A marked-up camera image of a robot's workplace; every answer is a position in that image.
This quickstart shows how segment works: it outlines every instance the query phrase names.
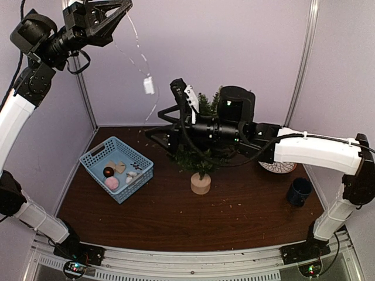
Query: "purple wall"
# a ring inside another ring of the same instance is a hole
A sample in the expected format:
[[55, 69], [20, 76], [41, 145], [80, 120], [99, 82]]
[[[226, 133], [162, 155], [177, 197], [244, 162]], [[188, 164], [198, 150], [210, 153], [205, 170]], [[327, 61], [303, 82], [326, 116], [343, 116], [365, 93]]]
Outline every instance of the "purple wall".
[[[157, 110], [174, 104], [169, 83], [182, 77], [212, 96], [220, 85], [257, 95], [255, 120], [283, 123], [297, 77], [309, 1], [135, 0], [130, 15], [152, 75], [160, 86]], [[114, 33], [120, 49], [146, 71], [131, 25]], [[145, 95], [143, 76], [114, 44], [87, 48], [86, 81], [100, 125], [143, 124], [156, 97]], [[156, 113], [148, 124], [160, 124]]]
[[[321, 1], [318, 28], [294, 129], [332, 136], [365, 133], [375, 147], [375, 2]], [[328, 202], [342, 174], [313, 168]], [[347, 227], [366, 280], [375, 280], [375, 205], [364, 206]]]
[[[0, 99], [4, 96], [18, 62], [18, 49], [9, 35], [19, 23], [21, 1], [0, 2]], [[63, 23], [59, 0], [26, 1], [25, 11], [36, 8]], [[28, 194], [46, 211], [54, 212], [64, 185], [86, 147], [91, 126], [76, 78], [57, 73], [50, 93], [31, 116], [6, 163]], [[0, 279], [19, 281], [34, 233], [13, 218], [0, 225]]]

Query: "brown wooden surface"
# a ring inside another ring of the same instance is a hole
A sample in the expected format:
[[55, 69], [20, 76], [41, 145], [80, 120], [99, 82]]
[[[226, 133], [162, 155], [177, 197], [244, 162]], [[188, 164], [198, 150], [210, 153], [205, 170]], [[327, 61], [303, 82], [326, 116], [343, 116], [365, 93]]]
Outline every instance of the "brown wooden surface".
[[285, 199], [299, 165], [278, 175], [258, 163], [211, 174], [206, 195], [190, 190], [189, 172], [180, 172], [139, 128], [101, 128], [92, 147], [116, 136], [154, 162], [153, 179], [123, 204], [113, 200], [80, 166], [61, 207], [84, 242], [153, 251], [216, 251], [279, 245], [306, 238], [322, 206], [315, 192], [302, 208]]

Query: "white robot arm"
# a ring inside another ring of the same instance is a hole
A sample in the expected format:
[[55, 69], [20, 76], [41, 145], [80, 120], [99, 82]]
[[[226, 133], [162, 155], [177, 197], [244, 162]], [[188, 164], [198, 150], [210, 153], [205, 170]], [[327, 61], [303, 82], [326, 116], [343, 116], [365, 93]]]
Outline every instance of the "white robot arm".
[[[55, 69], [64, 70], [66, 63], [72, 74], [86, 69], [90, 57], [82, 48], [111, 43], [113, 31], [131, 7], [131, 0], [69, 1], [63, 11], [65, 26], [59, 31], [51, 19], [32, 9], [11, 34], [12, 43], [29, 60], [0, 109], [0, 213], [18, 218], [46, 235], [55, 245], [56, 255], [77, 261], [85, 254], [82, 263], [86, 263], [87, 254], [92, 264], [100, 265], [104, 249], [81, 244], [68, 223], [47, 214], [32, 201], [13, 176], [4, 171], [4, 164], [24, 124], [49, 92]], [[107, 16], [113, 9], [116, 11]], [[71, 71], [67, 59], [79, 54], [88, 63]]]
[[[223, 167], [239, 166], [251, 160], [261, 162], [294, 162], [343, 172], [339, 192], [329, 208], [311, 225], [308, 238], [301, 244], [281, 248], [284, 263], [301, 262], [327, 253], [328, 240], [340, 229], [351, 213], [369, 203], [375, 196], [375, 165], [367, 138], [340, 139], [293, 131], [274, 124], [253, 122], [255, 95], [236, 86], [220, 90], [217, 116], [200, 116], [191, 108], [192, 98], [184, 95], [191, 86], [180, 78], [171, 83], [177, 105], [164, 109], [158, 116], [170, 123], [146, 131], [146, 136], [170, 153], [179, 145], [188, 146], [206, 161]], [[180, 118], [167, 114], [179, 110]], [[167, 134], [168, 139], [157, 137]], [[214, 149], [217, 145], [234, 146], [248, 160], [222, 163], [204, 155], [195, 145]]]

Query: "small white object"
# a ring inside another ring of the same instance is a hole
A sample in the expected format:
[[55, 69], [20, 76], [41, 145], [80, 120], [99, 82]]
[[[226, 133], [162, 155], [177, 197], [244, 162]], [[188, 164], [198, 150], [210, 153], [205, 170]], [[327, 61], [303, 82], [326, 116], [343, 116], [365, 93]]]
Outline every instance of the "small white object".
[[136, 172], [129, 172], [128, 173], [128, 176], [131, 176], [131, 177], [137, 177], [138, 173]]
[[192, 123], [195, 124], [197, 120], [196, 112], [199, 113], [199, 100], [197, 95], [193, 90], [193, 86], [188, 85], [184, 92], [187, 94], [186, 100], [189, 103], [189, 106], [193, 110], [192, 112]]
[[[63, 8], [64, 7], [66, 8], [66, 0], [62, 0], [62, 1], [63, 1]], [[75, 2], [83, 4], [82, 0], [68, 0], [67, 6], [72, 6]]]
[[153, 95], [155, 93], [154, 83], [152, 82], [152, 76], [145, 78], [143, 81], [143, 86], [145, 87], [145, 92], [148, 95]]
[[63, 10], [65, 10], [69, 5], [69, 0], [61, 0], [61, 5], [63, 7]]
[[187, 101], [189, 103], [189, 106], [196, 112], [199, 113], [199, 100], [197, 95], [195, 94], [193, 90], [193, 86], [188, 85], [184, 92], [187, 94]]
[[129, 176], [128, 176], [125, 182], [126, 182], [127, 184], [129, 184], [132, 180], [133, 180], [133, 177], [129, 177]]

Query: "dark blue mug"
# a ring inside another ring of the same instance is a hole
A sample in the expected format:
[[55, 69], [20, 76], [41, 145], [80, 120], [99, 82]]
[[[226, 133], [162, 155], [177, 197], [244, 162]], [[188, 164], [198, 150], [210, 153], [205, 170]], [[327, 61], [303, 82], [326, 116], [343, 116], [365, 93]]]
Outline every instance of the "dark blue mug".
[[303, 177], [298, 177], [292, 182], [288, 190], [287, 200], [294, 206], [302, 207], [311, 192], [311, 181], [304, 179]]

